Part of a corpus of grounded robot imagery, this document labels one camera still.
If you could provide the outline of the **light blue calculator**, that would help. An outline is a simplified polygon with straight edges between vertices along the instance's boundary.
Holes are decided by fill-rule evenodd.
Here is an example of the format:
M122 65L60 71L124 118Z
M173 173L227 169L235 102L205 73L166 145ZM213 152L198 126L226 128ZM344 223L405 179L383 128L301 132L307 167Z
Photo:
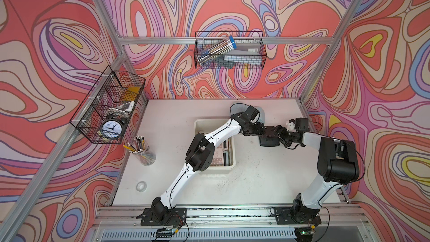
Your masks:
M230 114L237 114L245 112L249 105L244 103L234 103L230 106ZM265 124L265 113L262 107L253 105L253 107L259 112L256 117L252 120L253 123L259 122Z

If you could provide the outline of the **white plastic storage box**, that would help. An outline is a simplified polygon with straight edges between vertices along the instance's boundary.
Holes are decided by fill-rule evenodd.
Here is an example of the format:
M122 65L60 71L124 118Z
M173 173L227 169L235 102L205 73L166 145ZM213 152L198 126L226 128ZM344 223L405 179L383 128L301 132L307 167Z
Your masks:
M218 129L227 122L221 119L197 119L194 122L195 134L207 134ZM215 149L211 165L201 175L224 175L230 173L236 167L236 154L234 138L220 143Z

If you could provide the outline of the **pink calculator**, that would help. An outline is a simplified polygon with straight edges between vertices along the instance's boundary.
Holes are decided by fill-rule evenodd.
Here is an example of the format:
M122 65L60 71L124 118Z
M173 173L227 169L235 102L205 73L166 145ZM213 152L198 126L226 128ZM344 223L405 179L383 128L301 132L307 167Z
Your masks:
M216 147L211 166L230 166L230 142L224 141Z

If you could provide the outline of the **black calculator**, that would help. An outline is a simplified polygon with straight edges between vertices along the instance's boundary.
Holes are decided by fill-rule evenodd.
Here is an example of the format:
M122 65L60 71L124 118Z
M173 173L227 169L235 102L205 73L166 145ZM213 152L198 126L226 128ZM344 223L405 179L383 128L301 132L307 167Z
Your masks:
M275 126L265 126L264 133L259 136L259 145L261 147L278 147L280 145Z

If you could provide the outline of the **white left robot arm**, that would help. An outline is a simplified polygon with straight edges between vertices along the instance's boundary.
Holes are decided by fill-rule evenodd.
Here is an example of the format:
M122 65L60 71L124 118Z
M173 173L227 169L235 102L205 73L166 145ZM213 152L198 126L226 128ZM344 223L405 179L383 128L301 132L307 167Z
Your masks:
M141 226L181 226L187 210L178 212L176 197L195 175L206 171L213 161L216 148L237 134L260 136L264 134L264 123L260 121L262 111L252 105L245 110L231 113L229 119L217 129L207 134L197 133L185 157L184 165L170 187L159 197L154 198L149 208L137 216Z

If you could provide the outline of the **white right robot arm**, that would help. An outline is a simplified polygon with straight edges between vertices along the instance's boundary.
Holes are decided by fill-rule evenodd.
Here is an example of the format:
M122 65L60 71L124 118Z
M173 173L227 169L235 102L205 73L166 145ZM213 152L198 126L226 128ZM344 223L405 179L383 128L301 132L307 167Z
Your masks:
M274 134L287 149L296 143L318 151L318 174L310 186L293 201L290 208L293 222L313 222L322 209L322 204L333 192L359 180L357 148L353 141L310 132L307 118L292 119L288 127L278 125L274 128Z

